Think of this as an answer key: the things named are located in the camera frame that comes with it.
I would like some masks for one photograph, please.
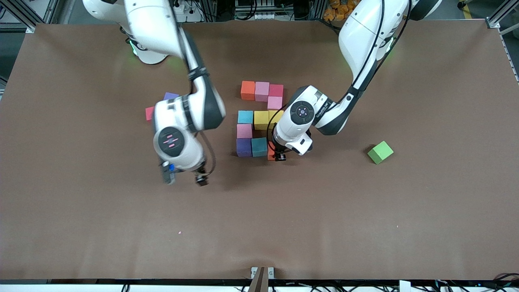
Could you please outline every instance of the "pink cube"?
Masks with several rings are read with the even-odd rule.
[[[155,109],[155,107],[150,107],[150,108],[146,108],[146,120],[149,122],[152,120],[152,115],[153,115],[153,109]]]
[[[252,139],[252,124],[236,125],[236,139]]]
[[[271,84],[268,90],[268,96],[283,97],[283,85]]]
[[[283,106],[283,98],[277,96],[269,96],[267,109],[268,110],[279,110]]]
[[[270,83],[256,82],[256,91],[254,93],[254,97],[255,97],[256,101],[267,102],[269,89],[270,89]]]

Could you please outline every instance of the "blue cube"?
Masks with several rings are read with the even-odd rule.
[[[253,111],[238,111],[238,124],[252,124]]]
[[[178,94],[172,94],[172,93],[166,92],[163,100],[173,99],[173,98],[177,98],[177,97],[179,97]]]
[[[252,156],[251,139],[248,139],[248,138],[236,139],[236,154],[238,155],[238,157],[251,157]]]
[[[267,156],[267,138],[254,138],[251,143],[253,157]]]

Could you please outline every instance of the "colored block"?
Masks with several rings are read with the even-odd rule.
[[[236,138],[252,138],[252,125],[251,124],[238,124],[236,125]]]
[[[253,122],[253,111],[238,111],[238,124],[252,124]]]
[[[283,98],[278,96],[269,96],[267,102],[268,110],[278,110],[283,107]]]
[[[238,155],[238,157],[251,157],[251,139],[236,139],[236,154]]]
[[[373,147],[373,149],[371,149],[367,154],[375,164],[379,164],[393,154],[393,149],[391,149],[385,141],[382,141],[379,145]]]
[[[149,122],[152,120],[153,110],[155,107],[146,108],[146,120]]]
[[[254,111],[254,129],[266,130],[268,125],[268,111]]]
[[[177,98],[177,97],[179,97],[178,94],[172,94],[170,92],[166,92],[166,94],[164,95],[164,100],[173,99],[173,98]]]
[[[254,81],[241,82],[241,99],[255,100],[256,83]]]
[[[267,156],[267,138],[254,138],[251,140],[251,145],[253,157]]]
[[[268,151],[267,159],[269,161],[275,161],[276,158],[274,158],[274,144],[270,141],[268,141],[267,151]]]
[[[271,84],[269,86],[268,96],[283,97],[283,85]]]
[[[267,102],[268,101],[268,91],[269,91],[268,82],[256,82],[256,91],[254,93],[254,97],[256,101]]]
[[[279,123],[279,119],[281,119],[281,116],[284,113],[284,111],[279,111],[278,114],[276,114],[277,112],[278,111],[268,111],[268,120],[270,121],[269,129],[273,129],[274,128],[274,124],[275,123]]]

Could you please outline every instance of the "black circular button panel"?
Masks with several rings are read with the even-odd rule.
[[[313,120],[313,116],[313,107],[306,101],[296,101],[290,107],[290,118],[296,125],[310,123]]]
[[[158,143],[165,154],[177,157],[184,149],[184,135],[177,128],[166,127],[160,131]]]

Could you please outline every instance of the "table surface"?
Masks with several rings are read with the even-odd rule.
[[[185,25],[227,117],[216,171],[164,185],[144,108],[185,94],[111,25],[39,25],[0,106],[1,278],[488,279],[517,271],[519,88],[483,20],[410,22],[344,128],[284,163],[238,158],[242,80],[351,83],[318,22]],[[366,155],[385,140],[394,154]]]

